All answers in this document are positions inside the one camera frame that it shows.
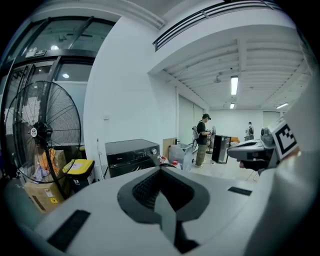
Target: black washing machine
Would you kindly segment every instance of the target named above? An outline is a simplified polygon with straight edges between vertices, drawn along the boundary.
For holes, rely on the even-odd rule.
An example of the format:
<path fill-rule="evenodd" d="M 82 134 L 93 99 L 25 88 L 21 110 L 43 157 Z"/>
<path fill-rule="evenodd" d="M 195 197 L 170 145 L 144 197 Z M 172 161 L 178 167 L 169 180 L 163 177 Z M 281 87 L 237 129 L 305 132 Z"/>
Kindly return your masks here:
<path fill-rule="evenodd" d="M 159 144 L 144 139 L 105 143 L 110 177 L 116 177 L 160 164 Z"/>

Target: khaki pants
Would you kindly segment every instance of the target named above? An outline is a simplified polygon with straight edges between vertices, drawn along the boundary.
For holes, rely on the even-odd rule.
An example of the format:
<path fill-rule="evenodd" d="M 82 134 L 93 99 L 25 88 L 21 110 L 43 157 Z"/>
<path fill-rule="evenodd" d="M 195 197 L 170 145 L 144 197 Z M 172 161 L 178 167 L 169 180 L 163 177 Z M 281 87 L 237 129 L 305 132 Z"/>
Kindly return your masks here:
<path fill-rule="evenodd" d="M 201 166 L 205 160 L 207 145 L 198 144 L 198 152 L 196 153 L 195 165 Z"/>

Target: yellow bin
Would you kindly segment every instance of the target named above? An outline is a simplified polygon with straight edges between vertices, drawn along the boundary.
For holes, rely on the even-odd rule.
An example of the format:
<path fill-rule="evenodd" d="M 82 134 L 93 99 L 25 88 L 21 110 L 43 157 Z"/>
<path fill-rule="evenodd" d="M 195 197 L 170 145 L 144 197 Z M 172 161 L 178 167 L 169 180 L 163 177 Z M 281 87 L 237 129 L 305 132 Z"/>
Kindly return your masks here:
<path fill-rule="evenodd" d="M 93 183 L 94 175 L 92 170 L 94 165 L 95 161 L 93 160 L 76 159 L 71 160 L 65 167 L 63 167 L 64 173 L 70 169 L 66 173 L 66 177 L 75 193 Z"/>

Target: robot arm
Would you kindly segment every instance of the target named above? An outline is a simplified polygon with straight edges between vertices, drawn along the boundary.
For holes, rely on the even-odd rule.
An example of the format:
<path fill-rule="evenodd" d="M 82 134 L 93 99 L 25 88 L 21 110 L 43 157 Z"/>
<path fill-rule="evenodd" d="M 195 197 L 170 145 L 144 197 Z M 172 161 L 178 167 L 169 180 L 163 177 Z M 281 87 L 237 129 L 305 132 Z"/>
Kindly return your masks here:
<path fill-rule="evenodd" d="M 260 139 L 232 146 L 227 154 L 241 161 L 245 168 L 255 171 L 275 168 L 280 160 L 298 147 L 285 119 L 281 117 L 269 128 L 262 128 Z"/>

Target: glass window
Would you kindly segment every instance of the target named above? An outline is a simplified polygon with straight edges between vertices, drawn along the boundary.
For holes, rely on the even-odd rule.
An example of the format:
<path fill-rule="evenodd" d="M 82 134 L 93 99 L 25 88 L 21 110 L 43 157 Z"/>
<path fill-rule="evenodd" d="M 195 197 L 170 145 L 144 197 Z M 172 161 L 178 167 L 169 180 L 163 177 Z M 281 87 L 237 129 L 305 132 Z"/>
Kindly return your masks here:
<path fill-rule="evenodd" d="M 54 20 L 31 44 L 27 52 L 40 50 L 58 50 L 68 47 L 68 41 L 85 20 Z"/>
<path fill-rule="evenodd" d="M 60 85 L 66 92 L 71 96 L 76 109 L 78 110 L 81 124 L 81 144 L 85 144 L 84 139 L 84 109 L 85 109 L 85 97 L 87 90 L 86 82 L 78 82 L 78 81 L 57 81 L 58 85 Z"/>
<path fill-rule="evenodd" d="M 12 76 L 10 77 L 10 81 L 8 83 L 8 91 L 5 100 L 5 108 L 8 109 L 12 100 L 17 95 L 18 90 L 22 89 L 23 83 L 26 80 L 26 70 L 22 68 L 17 68 L 17 71 L 14 71 Z"/>
<path fill-rule="evenodd" d="M 72 48 L 98 52 L 112 27 L 113 26 L 109 24 L 92 22 L 74 42 Z"/>
<path fill-rule="evenodd" d="M 87 82 L 92 65 L 79 63 L 64 63 L 59 68 L 56 81 L 78 81 Z"/>
<path fill-rule="evenodd" d="M 24 47 L 25 43 L 32 36 L 32 34 L 38 29 L 39 26 L 40 26 L 40 24 L 36 24 L 33 27 L 31 27 L 31 29 L 22 38 L 22 40 L 20 41 L 19 45 L 15 49 L 12 49 L 13 51 L 8 55 L 8 58 L 6 59 L 7 62 L 11 61 L 12 59 L 14 59 L 15 57 L 18 56 L 18 53 L 20 52 L 22 47 Z"/>
<path fill-rule="evenodd" d="M 36 81 L 47 80 L 50 68 L 51 66 L 34 67 L 31 71 L 28 84 L 34 83 Z"/>

